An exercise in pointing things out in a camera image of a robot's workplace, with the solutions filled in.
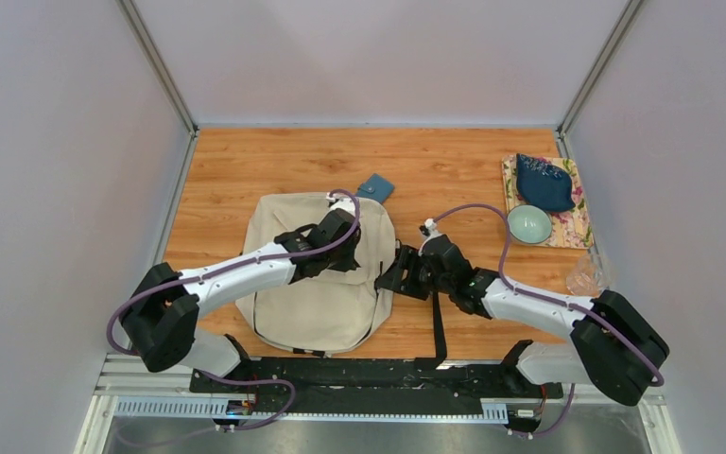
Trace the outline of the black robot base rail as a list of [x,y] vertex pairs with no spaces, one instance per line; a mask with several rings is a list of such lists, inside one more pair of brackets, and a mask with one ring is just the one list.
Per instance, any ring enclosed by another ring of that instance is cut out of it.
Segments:
[[537,425],[545,400],[565,395],[561,384],[533,384],[506,361],[433,358],[248,359],[225,382],[194,372],[189,390],[246,395],[255,416],[481,417],[522,430]]

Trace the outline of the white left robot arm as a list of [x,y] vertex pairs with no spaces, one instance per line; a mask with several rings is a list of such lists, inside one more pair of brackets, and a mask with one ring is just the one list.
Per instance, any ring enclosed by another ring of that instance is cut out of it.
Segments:
[[215,378],[227,392],[240,392],[251,380],[240,348],[228,336],[199,329],[198,321],[261,290],[292,285],[326,270],[354,270],[360,217],[357,199],[337,199],[321,222],[280,234],[252,253],[185,271],[159,264],[111,315],[108,340],[114,340],[113,329],[120,324],[131,352],[148,371],[182,365]]

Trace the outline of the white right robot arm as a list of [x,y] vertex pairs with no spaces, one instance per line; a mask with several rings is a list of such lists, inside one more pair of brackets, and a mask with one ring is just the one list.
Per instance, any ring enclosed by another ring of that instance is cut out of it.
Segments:
[[521,323],[561,339],[517,343],[506,355],[501,382],[512,395],[547,383],[585,384],[635,406],[648,388],[664,383],[668,345],[618,292],[573,296],[528,286],[502,271],[472,266],[446,235],[428,238],[419,249],[402,246],[375,285],[417,300],[445,294],[466,314]]

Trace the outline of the beige canvas backpack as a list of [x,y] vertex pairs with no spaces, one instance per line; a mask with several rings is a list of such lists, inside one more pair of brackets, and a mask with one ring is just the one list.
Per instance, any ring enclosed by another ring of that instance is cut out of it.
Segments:
[[405,289],[379,288],[376,281],[396,263],[399,241],[383,203],[363,198],[360,208],[356,270],[322,271],[236,301],[260,341],[291,353],[332,356],[358,348],[390,317]]

